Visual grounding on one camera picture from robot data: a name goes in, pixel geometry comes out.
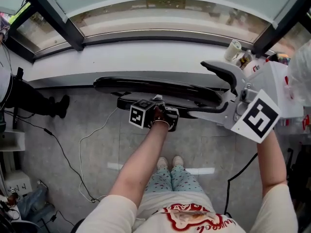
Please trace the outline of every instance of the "small bottle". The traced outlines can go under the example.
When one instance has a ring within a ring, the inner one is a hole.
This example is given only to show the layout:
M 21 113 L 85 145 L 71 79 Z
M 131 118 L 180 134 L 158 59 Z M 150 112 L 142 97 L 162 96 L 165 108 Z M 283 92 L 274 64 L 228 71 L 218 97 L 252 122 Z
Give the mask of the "small bottle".
M 240 66 L 241 70 L 243 70 L 247 66 L 247 64 L 252 61 L 252 59 L 253 59 L 253 55 L 252 55 L 251 50 L 247 50 L 245 54 L 242 56 L 242 58 L 239 59 L 239 62 L 241 64 Z

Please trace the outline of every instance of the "white cup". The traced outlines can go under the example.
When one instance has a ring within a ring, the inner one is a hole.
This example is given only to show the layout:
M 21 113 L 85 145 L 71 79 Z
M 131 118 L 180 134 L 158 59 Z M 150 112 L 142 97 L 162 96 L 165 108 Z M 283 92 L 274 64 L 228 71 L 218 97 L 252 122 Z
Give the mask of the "white cup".
M 229 47 L 225 51 L 224 58 L 228 61 L 232 61 L 233 57 L 240 53 L 242 50 L 241 43 L 237 40 L 232 40 Z

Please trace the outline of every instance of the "shoe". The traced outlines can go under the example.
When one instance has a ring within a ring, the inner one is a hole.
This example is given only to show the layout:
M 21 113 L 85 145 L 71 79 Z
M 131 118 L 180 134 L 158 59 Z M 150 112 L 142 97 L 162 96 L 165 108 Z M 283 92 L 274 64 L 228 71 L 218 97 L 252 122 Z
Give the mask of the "shoe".
M 181 157 L 178 156 L 178 155 L 175 156 L 174 159 L 173 159 L 172 165 L 173 165 L 173 166 L 177 166 L 177 165 L 184 166 L 183 158 L 181 158 Z
M 41 180 L 37 180 L 37 184 L 38 184 L 38 185 L 42 185 L 42 186 L 44 186 L 47 190 L 49 190 L 49 188 L 48 188 Z
M 61 118 L 64 119 L 67 114 L 67 109 L 69 107 L 70 98 L 68 95 L 63 96 L 60 102 L 56 103 L 56 114 Z
M 157 169 L 168 168 L 168 166 L 169 166 L 169 162 L 167 161 L 165 157 L 160 157 L 156 164 Z
M 52 106 L 55 106 L 55 98 L 54 97 L 49 97 L 49 101 L 52 104 Z M 53 112 L 50 113 L 50 116 L 51 117 L 55 117 L 56 116 L 55 110 L 53 110 Z

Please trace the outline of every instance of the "forearm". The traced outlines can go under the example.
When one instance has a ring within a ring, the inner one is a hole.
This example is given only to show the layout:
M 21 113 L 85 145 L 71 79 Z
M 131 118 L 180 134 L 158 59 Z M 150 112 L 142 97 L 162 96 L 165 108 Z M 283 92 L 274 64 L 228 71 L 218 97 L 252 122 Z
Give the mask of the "forearm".
M 109 194 L 124 196 L 139 207 L 167 132 L 168 126 L 163 122 L 156 122 L 152 126 L 144 141 L 124 164 Z
M 257 144 L 262 194 L 278 184 L 287 184 L 286 165 L 276 134 L 271 131 L 266 139 Z

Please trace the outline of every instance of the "gray floor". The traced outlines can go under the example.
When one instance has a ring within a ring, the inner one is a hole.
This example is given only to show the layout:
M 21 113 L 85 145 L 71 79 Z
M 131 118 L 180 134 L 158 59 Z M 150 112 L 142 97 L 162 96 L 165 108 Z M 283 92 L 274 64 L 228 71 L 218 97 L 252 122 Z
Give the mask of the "gray floor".
M 117 99 L 92 88 L 47 90 L 42 93 L 47 97 L 55 96 L 56 100 L 60 100 L 64 94 L 71 97 L 65 119 L 34 116 L 30 122 L 52 131 L 72 166 L 80 171 L 79 140 L 103 125 L 116 108 Z M 85 183 L 94 197 L 107 194 L 118 175 L 118 171 L 110 167 L 124 164 L 148 132 L 127 121 L 128 112 L 117 110 L 105 128 L 81 144 Z M 39 128 L 26 124 L 22 127 L 26 132 L 22 169 L 34 181 L 41 179 L 48 185 L 51 203 L 68 220 L 76 223 L 86 217 L 96 204 L 88 202 L 79 193 L 79 177 L 69 168 L 56 140 Z M 179 154 L 184 158 L 187 168 L 214 167 L 213 174 L 200 175 L 198 180 L 215 210 L 223 213 L 227 179 L 240 171 L 256 153 L 256 144 L 212 122 L 199 119 L 180 119 L 177 127 L 176 132 L 168 134 L 162 156 L 171 161 Z M 256 160 L 231 183 L 228 211 L 249 231 L 260 203 L 261 184 Z M 49 223 L 49 228 L 52 232 L 67 233 L 72 226 L 58 216 L 54 223 Z

